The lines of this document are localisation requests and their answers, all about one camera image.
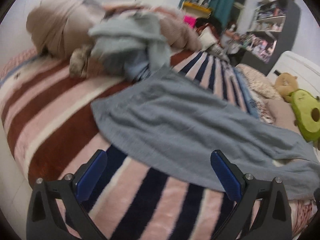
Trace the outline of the beige fluffy garment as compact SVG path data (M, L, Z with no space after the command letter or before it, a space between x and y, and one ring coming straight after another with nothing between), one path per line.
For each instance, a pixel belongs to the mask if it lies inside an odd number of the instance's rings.
M72 78L86 77L88 60L90 58L92 46L83 45L73 51L69 61L69 75Z

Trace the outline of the light blue garment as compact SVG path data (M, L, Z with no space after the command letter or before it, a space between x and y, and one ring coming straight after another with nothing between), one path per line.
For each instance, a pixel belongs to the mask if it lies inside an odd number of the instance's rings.
M140 81L150 76L149 58L144 50L127 51L108 55L103 60L104 72L122 76L128 81Z

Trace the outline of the dark grey bookshelf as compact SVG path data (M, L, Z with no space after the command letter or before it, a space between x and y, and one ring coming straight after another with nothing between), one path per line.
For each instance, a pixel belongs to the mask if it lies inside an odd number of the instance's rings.
M295 0L261 4L247 32L241 63L267 75L281 54L292 49L299 22L300 8Z

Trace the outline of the striped pink navy blanket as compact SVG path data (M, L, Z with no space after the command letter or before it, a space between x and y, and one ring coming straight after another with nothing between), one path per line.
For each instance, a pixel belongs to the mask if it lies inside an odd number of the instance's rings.
M131 85L119 77L72 78L68 60L35 49L1 69L1 121L10 151L30 185L74 172L97 149L110 150L107 170L85 209L110 239L210 239L235 203L220 186L176 176L112 146L91 103Z

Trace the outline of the pink shopping bag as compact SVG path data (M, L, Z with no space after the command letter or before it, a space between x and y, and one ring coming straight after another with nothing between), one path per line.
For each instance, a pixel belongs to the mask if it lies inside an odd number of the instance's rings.
M194 29L195 24L196 24L196 18L190 15L185 15L183 18L184 23L189 25L191 29Z

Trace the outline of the pink striped pillow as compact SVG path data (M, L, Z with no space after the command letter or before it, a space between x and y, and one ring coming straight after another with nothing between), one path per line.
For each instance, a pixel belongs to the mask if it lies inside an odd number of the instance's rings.
M275 126L301 135L299 128L295 125L296 117L289 103L275 99L263 99L263 102L274 118Z

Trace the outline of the tan plush toy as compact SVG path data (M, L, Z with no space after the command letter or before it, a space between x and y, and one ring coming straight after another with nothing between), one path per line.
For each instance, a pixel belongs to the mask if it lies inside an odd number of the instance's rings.
M299 89L297 77L289 73L280 74L274 84L280 96L288 103L292 100L292 93Z

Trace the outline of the white bed headboard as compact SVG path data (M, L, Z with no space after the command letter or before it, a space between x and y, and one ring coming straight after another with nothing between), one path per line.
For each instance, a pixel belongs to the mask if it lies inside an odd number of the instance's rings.
M299 56L291 51L285 51L281 54L274 64L267 78L274 83L278 75L289 73L297 76L297 82L300 89L306 90L314 97L320 93L319 66L310 60Z

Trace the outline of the grey-blue fleece pants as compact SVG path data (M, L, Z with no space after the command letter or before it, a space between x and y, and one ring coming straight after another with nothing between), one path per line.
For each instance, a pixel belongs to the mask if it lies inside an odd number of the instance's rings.
M283 180L289 199L319 187L319 161L297 133L261 122L170 68L94 100L100 134L132 159L174 178L220 191L210 155L221 150L258 179Z

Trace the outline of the green avocado plush toy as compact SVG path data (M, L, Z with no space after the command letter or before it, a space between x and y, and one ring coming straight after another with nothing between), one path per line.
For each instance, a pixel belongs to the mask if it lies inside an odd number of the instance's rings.
M319 99L308 91L298 89L290 94L291 107L296 117L295 124L307 141L319 139Z

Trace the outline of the floral pillow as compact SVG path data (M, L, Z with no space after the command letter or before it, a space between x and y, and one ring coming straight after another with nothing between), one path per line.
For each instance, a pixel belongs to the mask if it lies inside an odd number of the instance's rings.
M271 81L263 73L246 64L238 64L235 68L243 74L251 90L266 99L282 100Z

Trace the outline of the yellow shelf unit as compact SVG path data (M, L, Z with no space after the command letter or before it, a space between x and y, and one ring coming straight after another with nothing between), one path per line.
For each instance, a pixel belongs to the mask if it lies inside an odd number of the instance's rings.
M184 1L182 3L181 10L183 10L186 15L190 15L195 18L208 18L210 14L213 12L212 8L206 8L204 6L188 1Z

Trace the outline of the pink beige duvet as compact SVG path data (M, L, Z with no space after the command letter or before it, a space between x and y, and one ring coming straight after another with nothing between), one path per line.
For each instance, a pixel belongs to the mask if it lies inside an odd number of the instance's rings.
M75 49L93 44L89 29L113 16L137 12L153 13L159 19L161 34L176 49L200 50L197 32L183 21L181 13L164 7L148 7L135 2L101 4L95 0L42 0L28 15L27 32L39 53L48 52L65 59Z

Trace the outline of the pale green garment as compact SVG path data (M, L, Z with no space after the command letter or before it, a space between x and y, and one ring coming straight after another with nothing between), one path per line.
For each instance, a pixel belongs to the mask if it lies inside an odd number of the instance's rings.
M153 13L114 16L89 29L88 34L95 40L91 59L102 66L108 55L144 50L149 58L150 75L162 67L170 67L170 47Z

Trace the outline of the white puffy jacket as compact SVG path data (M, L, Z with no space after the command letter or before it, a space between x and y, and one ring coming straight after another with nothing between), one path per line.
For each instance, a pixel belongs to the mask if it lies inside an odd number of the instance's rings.
M210 27L203 29L201 35L199 36L200 42L202 44L202 50L205 51L212 45L217 44L217 38L212 34Z

